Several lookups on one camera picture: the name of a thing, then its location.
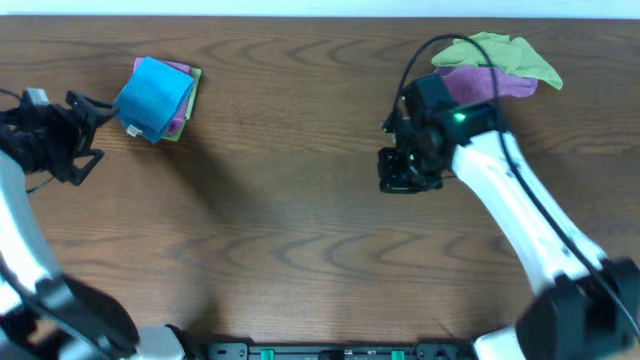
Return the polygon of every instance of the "cloth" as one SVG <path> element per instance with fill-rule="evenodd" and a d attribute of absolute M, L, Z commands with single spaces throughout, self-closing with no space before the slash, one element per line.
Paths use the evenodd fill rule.
<path fill-rule="evenodd" d="M 538 79 L 508 75 L 498 68 L 495 70 L 500 96 L 527 97 L 533 95 L 538 87 Z M 438 67 L 434 74 L 442 76 L 451 97 L 460 105 L 493 98 L 493 80 L 488 66 Z"/>
<path fill-rule="evenodd" d="M 144 58 L 136 58 L 136 60 L 133 63 L 133 71 L 135 72 L 136 69 L 138 68 L 138 66 L 140 65 L 140 63 L 142 62 L 142 60 L 144 60 Z M 181 63 L 177 63 L 177 62 L 173 62 L 173 61 L 163 61 L 160 60 L 161 62 L 171 66 L 174 69 L 178 69 L 180 71 L 182 71 L 185 74 L 191 74 L 191 66 L 186 65 L 186 64 L 181 64 Z M 187 102 L 185 101 L 184 104 L 182 104 L 182 106 L 180 107 L 180 110 L 178 110 L 178 113 L 176 114 L 176 116 L 173 118 L 173 120 L 171 120 L 171 125 L 169 125 L 169 129 L 167 130 L 167 134 L 169 135 L 174 135 L 178 129 L 180 129 L 180 127 L 182 127 L 182 125 L 185 122 L 185 114 L 187 113 Z"/>
<path fill-rule="evenodd" d="M 509 75 L 524 78 L 536 78 L 549 83 L 560 90 L 560 75 L 529 45 L 527 40 L 518 37 L 509 41 L 509 35 L 481 32 L 470 37 L 478 42 L 491 58 L 493 65 Z M 435 66 L 486 65 L 482 53 L 472 44 L 453 40 L 453 45 L 444 49 L 431 60 Z"/>
<path fill-rule="evenodd" d="M 152 143 L 167 132 L 193 88 L 191 76 L 150 57 L 144 58 L 115 104 L 118 118 L 131 135 Z"/>
<path fill-rule="evenodd" d="M 189 95 L 189 100 L 187 101 L 187 113 L 185 114 L 185 120 L 182 123 L 182 125 L 180 125 L 178 130 L 176 130 L 175 134 L 170 135 L 169 133 L 167 133 L 165 136 L 162 137 L 163 139 L 173 141 L 173 142 L 176 142 L 178 141 L 178 139 L 180 139 L 180 136 L 182 135 L 182 130 L 184 130 L 184 127 L 187 125 L 187 121 L 191 119 L 191 115 L 193 112 L 193 104 L 196 100 L 196 92 L 198 89 L 198 82 L 200 81 L 200 76 L 202 76 L 201 69 L 197 69 L 197 68 L 191 69 L 191 77 L 193 77 L 194 84 L 193 84 L 193 89 L 191 89 L 191 95 Z"/>

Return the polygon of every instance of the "green cloth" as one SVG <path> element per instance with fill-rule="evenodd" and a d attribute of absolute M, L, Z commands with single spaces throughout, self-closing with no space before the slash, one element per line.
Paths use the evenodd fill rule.
<path fill-rule="evenodd" d="M 470 38 L 482 46 L 491 62 L 505 73 L 540 79 L 558 90 L 562 89 L 560 75 L 533 50 L 527 40 L 518 37 L 509 41 L 509 35 L 486 32 Z M 453 40 L 453 45 L 434 56 L 431 62 L 436 66 L 487 65 L 482 53 L 461 39 Z"/>
<path fill-rule="evenodd" d="M 198 82 L 200 81 L 200 76 L 202 75 L 202 69 L 191 68 L 191 77 L 193 77 L 193 89 L 191 89 L 191 94 L 189 94 L 189 103 L 187 104 L 187 113 L 184 115 L 184 123 L 174 135 L 165 135 L 162 138 L 165 140 L 176 142 L 180 139 L 180 135 L 182 135 L 182 130 L 187 126 L 187 121 L 191 119 L 191 112 L 193 111 L 193 103 L 196 100 L 196 90 L 198 88 Z"/>

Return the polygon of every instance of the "purple cloth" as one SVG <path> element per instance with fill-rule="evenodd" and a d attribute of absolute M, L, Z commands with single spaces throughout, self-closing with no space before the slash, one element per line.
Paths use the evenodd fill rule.
<path fill-rule="evenodd" d="M 136 58 L 136 61 L 133 63 L 133 72 L 136 71 L 136 69 L 142 62 L 142 60 L 144 60 L 144 58 Z M 191 66 L 189 65 L 180 64 L 172 61 L 163 61 L 163 60 L 159 60 L 159 61 L 171 66 L 174 69 L 180 70 L 185 74 L 191 75 Z M 178 110 L 178 112 L 176 113 L 176 116 L 174 116 L 173 120 L 171 120 L 171 125 L 169 125 L 169 130 L 167 130 L 167 134 L 175 135 L 176 132 L 180 130 L 180 128 L 182 127 L 182 124 L 184 124 L 185 122 L 185 116 L 187 115 L 188 104 L 189 104 L 189 98 L 187 98 L 184 104 L 182 104 L 182 106 L 180 107 L 180 110 Z"/>
<path fill-rule="evenodd" d="M 500 96 L 527 97 L 538 87 L 538 79 L 508 75 L 495 68 Z M 489 67 L 461 65 L 437 67 L 434 74 L 440 74 L 451 97 L 460 105 L 486 101 L 493 98 L 493 84 Z"/>

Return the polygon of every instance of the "white background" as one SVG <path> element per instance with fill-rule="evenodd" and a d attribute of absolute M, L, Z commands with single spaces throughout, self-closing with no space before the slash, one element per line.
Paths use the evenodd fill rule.
<path fill-rule="evenodd" d="M 640 0 L 0 0 L 0 14 L 640 19 Z"/>

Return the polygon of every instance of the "table surface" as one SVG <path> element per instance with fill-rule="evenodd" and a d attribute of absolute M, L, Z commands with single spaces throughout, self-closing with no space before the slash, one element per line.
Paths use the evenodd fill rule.
<path fill-rule="evenodd" d="M 32 198 L 66 271 L 138 325 L 257 342 L 466 338 L 532 300 L 518 259 L 464 184 L 382 194 L 376 162 L 415 49 L 479 31 L 525 37 L 562 76 L 561 91 L 541 83 L 505 113 L 578 226 L 611 257 L 640 260 L 637 22 L 9 17 L 0 85 L 110 101 L 136 56 L 203 69 L 180 142 L 112 121 L 82 186 Z"/>

